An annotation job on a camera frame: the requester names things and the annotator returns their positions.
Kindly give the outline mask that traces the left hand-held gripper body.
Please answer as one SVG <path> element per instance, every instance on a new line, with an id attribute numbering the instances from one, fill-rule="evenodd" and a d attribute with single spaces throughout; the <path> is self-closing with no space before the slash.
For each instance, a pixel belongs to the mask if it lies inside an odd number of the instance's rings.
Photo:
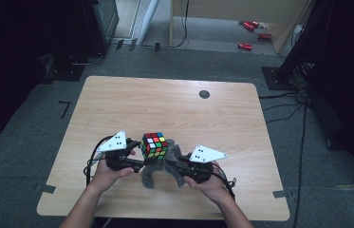
<path id="1" fill-rule="evenodd" d="M 123 130 L 111 136 L 106 142 L 102 143 L 97 151 L 105 155 L 106 165 L 120 171 L 123 168 L 133 167 L 133 163 L 128 158 L 135 142 L 126 137 Z"/>

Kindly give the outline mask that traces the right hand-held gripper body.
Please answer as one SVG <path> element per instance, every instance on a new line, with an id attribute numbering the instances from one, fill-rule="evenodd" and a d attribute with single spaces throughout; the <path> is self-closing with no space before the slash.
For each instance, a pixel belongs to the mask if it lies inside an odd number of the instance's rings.
<path id="1" fill-rule="evenodd" d="M 217 151 L 207 146 L 198 144 L 191 154 L 189 161 L 181 161 L 184 163 L 184 172 L 181 176 L 188 176 L 197 183 L 207 181 L 213 174 L 213 162 L 226 159 L 228 155 L 224 152 Z"/>

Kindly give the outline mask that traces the grey fuzzy cloth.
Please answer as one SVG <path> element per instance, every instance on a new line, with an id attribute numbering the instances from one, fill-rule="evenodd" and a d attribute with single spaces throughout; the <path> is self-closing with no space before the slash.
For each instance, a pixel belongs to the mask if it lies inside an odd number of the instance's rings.
<path id="1" fill-rule="evenodd" d="M 181 156 L 180 148 L 172 139 L 169 139 L 166 142 L 168 143 L 168 150 L 165 154 L 165 158 L 157 160 L 153 164 L 146 165 L 141 171 L 141 181 L 145 188 L 153 189 L 155 187 L 152 175 L 157 171 L 165 171 L 172 175 L 178 187 L 182 187 L 185 184 L 185 180 L 179 174 L 178 169 L 173 165 L 168 164 L 168 161 L 178 161 Z"/>

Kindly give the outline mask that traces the multicoloured puzzle cube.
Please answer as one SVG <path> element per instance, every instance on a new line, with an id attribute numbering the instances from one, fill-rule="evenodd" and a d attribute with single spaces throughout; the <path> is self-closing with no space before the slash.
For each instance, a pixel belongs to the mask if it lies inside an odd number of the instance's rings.
<path id="1" fill-rule="evenodd" d="M 145 133 L 140 145 L 141 153 L 146 160 L 162 160 L 168 150 L 168 142 L 161 132 Z"/>

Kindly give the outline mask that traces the person's left hand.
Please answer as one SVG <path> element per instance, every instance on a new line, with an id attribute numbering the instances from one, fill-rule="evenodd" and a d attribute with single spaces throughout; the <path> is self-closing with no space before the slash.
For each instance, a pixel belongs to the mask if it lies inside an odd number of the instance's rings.
<path id="1" fill-rule="evenodd" d="M 125 178 L 133 173 L 134 169 L 131 167 L 126 167 L 119 171 L 112 170 L 106 165 L 105 155 L 102 154 L 93 179 L 87 185 L 86 191 L 90 195 L 100 195 L 108 190 L 118 179 Z"/>

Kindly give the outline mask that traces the person's right hand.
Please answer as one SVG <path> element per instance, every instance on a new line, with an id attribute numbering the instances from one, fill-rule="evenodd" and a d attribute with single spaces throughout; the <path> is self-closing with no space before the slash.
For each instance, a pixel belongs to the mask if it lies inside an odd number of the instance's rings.
<path id="1" fill-rule="evenodd" d="M 190 188 L 200 191 L 204 194 L 211 202 L 215 203 L 217 206 L 223 204 L 231 204 L 234 202 L 233 197 L 227 190 L 222 179 L 218 176 L 220 174 L 221 168 L 215 161 L 213 163 L 213 169 L 215 175 L 212 175 L 207 181 L 202 183 L 197 183 L 192 178 L 185 176 L 183 179 L 189 185 Z"/>

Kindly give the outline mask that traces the black tape corner mark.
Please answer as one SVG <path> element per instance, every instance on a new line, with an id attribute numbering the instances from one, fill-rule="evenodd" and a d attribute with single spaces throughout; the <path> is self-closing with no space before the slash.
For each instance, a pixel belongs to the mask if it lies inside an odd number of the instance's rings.
<path id="1" fill-rule="evenodd" d="M 65 105 L 65 109 L 61 115 L 61 119 L 63 119 L 68 111 L 68 109 L 70 108 L 71 102 L 70 101 L 58 101 L 59 104 L 61 105 Z"/>

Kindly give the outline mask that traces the black flat stand base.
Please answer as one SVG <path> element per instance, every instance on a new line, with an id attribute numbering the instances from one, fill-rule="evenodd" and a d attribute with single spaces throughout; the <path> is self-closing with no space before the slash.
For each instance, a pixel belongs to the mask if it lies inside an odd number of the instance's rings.
<path id="1" fill-rule="evenodd" d="M 42 84 L 50 85 L 54 81 L 79 82 L 84 71 L 84 65 L 79 63 L 61 63 L 51 54 L 40 58 L 47 73 Z"/>

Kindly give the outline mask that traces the black metal stand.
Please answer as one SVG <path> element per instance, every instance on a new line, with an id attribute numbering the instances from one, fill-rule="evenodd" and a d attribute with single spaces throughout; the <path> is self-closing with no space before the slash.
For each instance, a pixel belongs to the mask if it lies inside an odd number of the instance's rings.
<path id="1" fill-rule="evenodd" d="M 262 72 L 270 90 L 295 90 L 291 75 L 301 63 L 314 63 L 326 45 L 331 10 L 335 0 L 316 0 L 303 32 L 284 63 L 279 67 L 263 66 Z"/>

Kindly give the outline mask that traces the black cabinet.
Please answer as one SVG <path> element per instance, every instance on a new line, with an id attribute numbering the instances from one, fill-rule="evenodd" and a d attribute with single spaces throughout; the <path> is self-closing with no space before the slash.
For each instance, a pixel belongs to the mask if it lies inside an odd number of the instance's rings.
<path id="1" fill-rule="evenodd" d="M 107 52 L 119 15 L 116 0 L 82 0 L 89 40 L 94 54 Z"/>

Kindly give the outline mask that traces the white panel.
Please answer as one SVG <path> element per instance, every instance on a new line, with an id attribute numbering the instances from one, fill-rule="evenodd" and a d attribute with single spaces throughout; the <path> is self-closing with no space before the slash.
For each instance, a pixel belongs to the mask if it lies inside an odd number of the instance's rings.
<path id="1" fill-rule="evenodd" d="M 142 20 L 141 30 L 140 30 L 140 37 L 138 38 L 139 43 L 141 44 L 145 38 L 147 30 L 150 27 L 154 14 L 157 10 L 159 0 L 150 0 L 150 4 L 147 8 L 147 11 L 144 13 L 144 17 Z"/>

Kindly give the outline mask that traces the light wooden shelf unit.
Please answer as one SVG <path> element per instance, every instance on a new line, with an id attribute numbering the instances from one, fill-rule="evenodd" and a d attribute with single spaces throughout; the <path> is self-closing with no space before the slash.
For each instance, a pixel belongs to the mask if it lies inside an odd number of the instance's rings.
<path id="1" fill-rule="evenodd" d="M 261 22 L 276 53 L 301 22 L 313 0 L 171 0 L 171 16 Z"/>

